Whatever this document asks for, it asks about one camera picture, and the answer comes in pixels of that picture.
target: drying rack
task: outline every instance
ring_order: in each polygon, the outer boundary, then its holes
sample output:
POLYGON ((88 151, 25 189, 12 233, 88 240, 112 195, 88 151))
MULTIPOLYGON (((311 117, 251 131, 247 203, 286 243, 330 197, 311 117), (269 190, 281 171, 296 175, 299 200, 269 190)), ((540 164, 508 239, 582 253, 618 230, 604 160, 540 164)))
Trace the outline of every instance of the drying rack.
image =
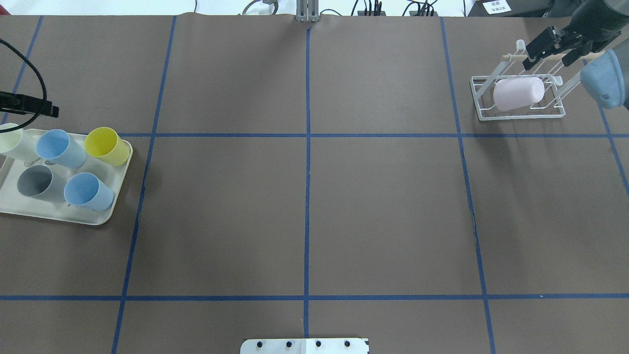
MULTIPOLYGON (((604 52, 590 53, 582 57, 585 60, 594 60, 604 52)), ((564 68, 561 59, 564 54, 550 55, 540 60, 532 68, 533 72, 525 74, 526 70, 520 71, 516 75, 506 75, 515 63, 522 63, 528 55, 526 54, 526 43, 524 40, 516 41, 516 51, 512 54, 503 55, 500 63, 488 76, 472 76, 470 88, 472 98, 476 106, 478 119, 488 120, 512 120, 512 119, 536 119, 536 118, 561 118, 565 115, 563 99, 581 83, 581 71, 574 74, 564 83, 559 71, 564 68), (546 72, 539 72, 546 62, 557 62, 546 72), (512 111, 500 111, 496 108, 493 100, 493 89, 496 83, 502 79, 515 79, 518 77, 539 77, 544 83, 544 98, 539 103, 529 107, 519 108, 512 111)))

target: sticker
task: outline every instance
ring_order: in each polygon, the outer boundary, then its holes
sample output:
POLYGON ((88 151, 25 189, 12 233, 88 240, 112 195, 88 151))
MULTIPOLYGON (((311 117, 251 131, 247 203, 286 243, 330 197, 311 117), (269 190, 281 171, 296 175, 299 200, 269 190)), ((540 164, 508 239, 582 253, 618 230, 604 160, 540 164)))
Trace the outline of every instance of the sticker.
POLYGON ((489 14, 505 13, 507 11, 511 11, 507 0, 488 1, 486 3, 483 3, 482 5, 485 6, 485 9, 489 14))

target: light blue cup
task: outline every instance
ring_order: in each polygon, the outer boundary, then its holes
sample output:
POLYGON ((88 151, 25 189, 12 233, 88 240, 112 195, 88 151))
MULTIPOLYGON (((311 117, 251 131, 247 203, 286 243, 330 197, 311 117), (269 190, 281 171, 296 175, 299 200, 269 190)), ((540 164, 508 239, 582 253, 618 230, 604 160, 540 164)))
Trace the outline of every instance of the light blue cup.
POLYGON ((36 150, 42 159, 70 168, 81 167, 87 158, 85 150, 68 133, 60 129, 42 135, 37 142, 36 150))
POLYGON ((111 208, 114 192, 89 172, 72 177, 64 188, 65 200, 77 207, 102 211, 111 208))

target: tray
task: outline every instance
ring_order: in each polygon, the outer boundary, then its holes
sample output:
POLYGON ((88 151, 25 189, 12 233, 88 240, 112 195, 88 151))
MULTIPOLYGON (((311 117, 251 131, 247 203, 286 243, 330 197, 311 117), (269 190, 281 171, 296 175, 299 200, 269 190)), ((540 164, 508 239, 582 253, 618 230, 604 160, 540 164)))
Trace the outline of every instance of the tray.
MULTIPOLYGON (((39 139, 47 130, 40 129, 28 129, 27 132, 34 136, 35 139, 39 139)), ((70 134, 74 140, 82 147, 85 143, 86 135, 70 134)), ((47 161, 39 159, 32 165, 24 163, 23 161, 16 161, 7 157, 0 168, 0 212, 6 214, 24 215, 30 217, 39 217, 42 219, 59 220, 66 222, 74 222, 76 224, 85 225, 102 225, 114 212, 116 202, 118 201, 118 195, 120 194, 120 188, 125 180, 126 171, 131 163, 131 157, 133 156, 133 147, 131 144, 123 140, 123 142, 129 147, 131 153, 129 154, 129 160, 125 165, 114 167, 106 164, 90 155, 87 155, 87 159, 83 166, 79 168, 67 168, 58 164, 50 164, 47 161), (114 202, 111 208, 96 212, 85 208, 75 207, 68 203, 50 203, 43 200, 37 200, 33 198, 24 197, 18 192, 18 178, 24 172, 24 170, 30 166, 46 164, 50 169, 61 177, 69 180, 70 177, 81 172, 91 172, 95 174, 101 181, 103 181, 114 192, 114 202)))

